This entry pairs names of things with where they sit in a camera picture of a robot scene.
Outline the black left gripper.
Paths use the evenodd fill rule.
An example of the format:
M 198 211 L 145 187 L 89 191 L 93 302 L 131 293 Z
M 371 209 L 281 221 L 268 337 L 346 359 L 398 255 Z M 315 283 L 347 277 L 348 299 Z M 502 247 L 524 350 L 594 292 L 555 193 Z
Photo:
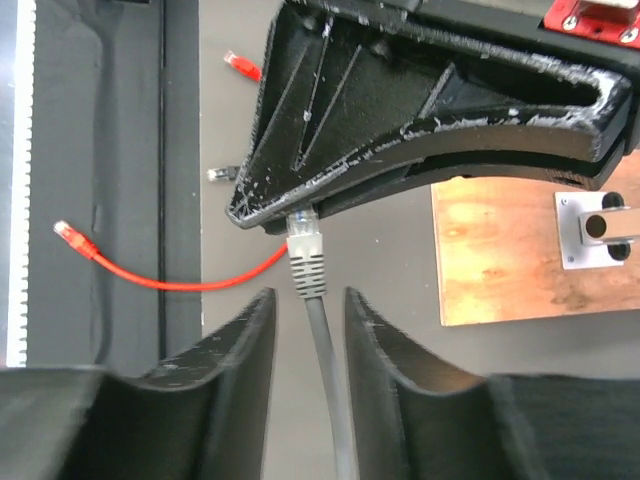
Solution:
M 638 63 L 637 6 L 283 4 L 228 216 L 282 230 L 456 178 L 598 190 L 633 148 Z

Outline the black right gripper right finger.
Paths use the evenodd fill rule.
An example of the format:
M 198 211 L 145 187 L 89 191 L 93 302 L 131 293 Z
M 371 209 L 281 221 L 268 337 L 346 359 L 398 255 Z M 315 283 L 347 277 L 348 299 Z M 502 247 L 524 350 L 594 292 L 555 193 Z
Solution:
M 344 332 L 363 479 L 635 479 L 639 383 L 478 376 L 430 352 L 355 288 Z

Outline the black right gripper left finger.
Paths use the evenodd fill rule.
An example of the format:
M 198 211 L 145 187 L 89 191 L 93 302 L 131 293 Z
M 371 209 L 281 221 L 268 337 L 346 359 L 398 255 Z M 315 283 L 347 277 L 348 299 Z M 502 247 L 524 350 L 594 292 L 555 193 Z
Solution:
M 258 479 L 277 297 L 139 378 L 98 367 L 1 373 L 5 479 Z

